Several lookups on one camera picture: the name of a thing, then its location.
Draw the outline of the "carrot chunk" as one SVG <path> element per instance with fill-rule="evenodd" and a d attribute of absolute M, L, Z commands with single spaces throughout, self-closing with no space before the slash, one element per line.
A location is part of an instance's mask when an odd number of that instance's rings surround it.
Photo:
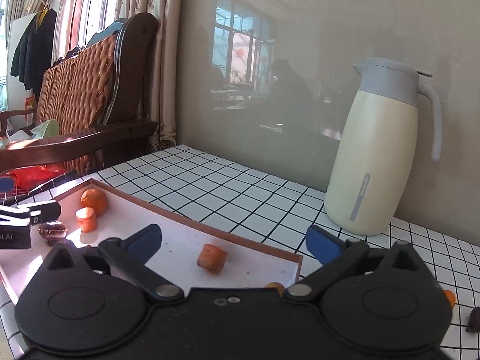
<path fill-rule="evenodd" d="M 213 275 L 221 273 L 228 254 L 213 244 L 205 244 L 197 259 L 197 266 Z"/>
<path fill-rule="evenodd" d="M 76 212 L 76 220 L 83 233 L 91 233 L 98 227 L 95 209 L 92 207 L 83 207 Z"/>

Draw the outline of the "red plastic bag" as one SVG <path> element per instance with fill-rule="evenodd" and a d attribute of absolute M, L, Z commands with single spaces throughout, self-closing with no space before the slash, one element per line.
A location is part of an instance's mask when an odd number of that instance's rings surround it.
<path fill-rule="evenodd" d="M 49 164 L 15 169 L 7 172 L 6 176 L 14 180 L 17 189 L 30 190 L 66 172 L 68 170 L 62 165 Z"/>

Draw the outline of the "dark walnut in tray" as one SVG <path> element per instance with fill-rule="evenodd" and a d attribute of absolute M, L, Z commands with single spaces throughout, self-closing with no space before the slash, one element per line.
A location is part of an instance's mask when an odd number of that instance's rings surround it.
<path fill-rule="evenodd" d="M 49 246 L 53 246 L 66 238 L 68 229 L 62 222 L 55 220 L 40 224 L 38 233 Z"/>

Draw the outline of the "near orange on table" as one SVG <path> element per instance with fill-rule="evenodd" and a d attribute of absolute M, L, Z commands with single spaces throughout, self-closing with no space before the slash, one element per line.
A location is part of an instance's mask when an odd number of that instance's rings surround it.
<path fill-rule="evenodd" d="M 285 291 L 285 286 L 278 282 L 270 282 L 264 286 L 266 289 L 275 289 L 279 295 L 282 297 Z"/>

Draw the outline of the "orange on table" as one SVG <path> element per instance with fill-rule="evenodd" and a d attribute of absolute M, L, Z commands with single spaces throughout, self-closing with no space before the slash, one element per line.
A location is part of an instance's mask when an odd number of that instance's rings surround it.
<path fill-rule="evenodd" d="M 454 308 L 455 305 L 456 305 L 456 295 L 454 294 L 454 292 L 451 291 L 451 290 L 448 290 L 448 289 L 444 289 L 443 293 L 446 296 L 446 298 L 448 299 L 448 302 L 449 302 L 451 308 Z"/>
<path fill-rule="evenodd" d="M 266 289 L 275 289 L 279 295 L 282 297 L 285 291 L 285 286 L 278 282 L 270 282 L 264 286 Z"/>

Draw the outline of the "orange in tray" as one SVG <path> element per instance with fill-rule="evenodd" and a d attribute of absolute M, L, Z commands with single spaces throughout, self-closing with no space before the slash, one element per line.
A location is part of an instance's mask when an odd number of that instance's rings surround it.
<path fill-rule="evenodd" d="M 107 195 L 101 189 L 86 189 L 80 197 L 80 205 L 94 209 L 99 217 L 107 210 Z"/>

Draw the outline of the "brown rimmed white tray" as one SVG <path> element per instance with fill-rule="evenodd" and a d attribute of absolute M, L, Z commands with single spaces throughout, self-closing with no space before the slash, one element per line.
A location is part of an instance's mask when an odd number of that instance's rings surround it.
<path fill-rule="evenodd" d="M 105 193 L 107 209 L 97 219 L 96 230 L 83 232 L 76 213 L 88 189 Z M 75 247 L 94 247 L 112 237 L 125 240 L 128 253 L 185 292 L 193 287 L 261 288 L 271 282 L 288 287 L 299 278 L 302 258 L 294 253 L 195 222 L 94 179 L 34 198 L 37 203 L 50 199 L 61 206 L 59 220 Z M 197 264 L 205 245 L 227 254 L 218 275 Z"/>

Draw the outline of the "cream grey thermos jug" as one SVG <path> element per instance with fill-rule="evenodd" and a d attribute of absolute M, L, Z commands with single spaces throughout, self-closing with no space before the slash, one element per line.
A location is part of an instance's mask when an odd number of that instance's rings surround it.
<path fill-rule="evenodd" d="M 441 158 L 443 116 L 438 94 L 407 63 L 373 57 L 354 66 L 360 86 L 341 135 L 325 195 L 325 210 L 340 228 L 376 236 L 391 222 L 413 166 L 418 98 L 430 102 L 431 158 Z"/>

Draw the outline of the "dark wooden chair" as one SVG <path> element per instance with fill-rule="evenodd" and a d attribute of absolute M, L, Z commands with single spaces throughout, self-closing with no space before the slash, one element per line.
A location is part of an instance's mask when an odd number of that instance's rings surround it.
<path fill-rule="evenodd" d="M 111 166 L 153 135 L 155 121 L 140 119 L 151 43 L 159 22 L 138 13 L 109 27 L 91 46 L 48 68 L 42 77 L 37 104 L 12 116 L 32 115 L 36 126 L 53 120 L 58 136 L 30 138 L 1 148 L 1 174 L 26 167 L 59 165 L 80 176 Z"/>

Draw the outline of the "woven orange chair cushion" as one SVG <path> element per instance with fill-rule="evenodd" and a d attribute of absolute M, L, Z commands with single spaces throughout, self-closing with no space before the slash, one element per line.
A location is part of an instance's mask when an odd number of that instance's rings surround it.
<path fill-rule="evenodd" d="M 111 35 L 45 71 L 35 124 L 58 122 L 69 135 L 100 123 L 112 94 L 116 35 Z"/>

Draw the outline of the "far orange on table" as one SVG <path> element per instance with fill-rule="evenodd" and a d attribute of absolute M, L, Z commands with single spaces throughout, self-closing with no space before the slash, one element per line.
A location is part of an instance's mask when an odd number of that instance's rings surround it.
<path fill-rule="evenodd" d="M 454 292 L 451 291 L 451 290 L 448 290 L 448 289 L 444 289 L 443 293 L 446 296 L 446 298 L 448 299 L 448 302 L 449 302 L 451 308 L 454 308 L 455 305 L 456 305 L 456 295 L 454 294 Z"/>

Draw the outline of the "dark hanging coat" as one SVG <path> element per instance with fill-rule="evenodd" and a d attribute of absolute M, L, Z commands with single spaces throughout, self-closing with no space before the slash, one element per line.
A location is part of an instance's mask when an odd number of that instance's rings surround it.
<path fill-rule="evenodd" d="M 16 47 L 10 65 L 10 74 L 18 77 L 26 90 L 32 90 L 38 100 L 43 75 L 51 66 L 55 23 L 54 9 L 38 12 L 28 23 Z"/>

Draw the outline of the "dark dried fruit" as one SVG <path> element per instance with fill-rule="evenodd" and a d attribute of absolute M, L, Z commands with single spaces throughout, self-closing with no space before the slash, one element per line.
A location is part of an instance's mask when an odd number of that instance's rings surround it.
<path fill-rule="evenodd" d="M 467 332 L 480 333 L 480 307 L 474 307 L 470 314 L 465 328 Z"/>

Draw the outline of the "beige floral curtain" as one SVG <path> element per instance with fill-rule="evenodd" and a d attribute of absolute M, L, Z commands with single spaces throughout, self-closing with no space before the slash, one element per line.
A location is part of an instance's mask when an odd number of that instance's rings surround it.
<path fill-rule="evenodd" d="M 117 0 L 127 24 L 144 19 L 138 35 L 116 35 L 112 94 L 99 124 L 132 119 L 140 106 L 156 122 L 156 143 L 175 141 L 175 68 L 181 0 Z"/>

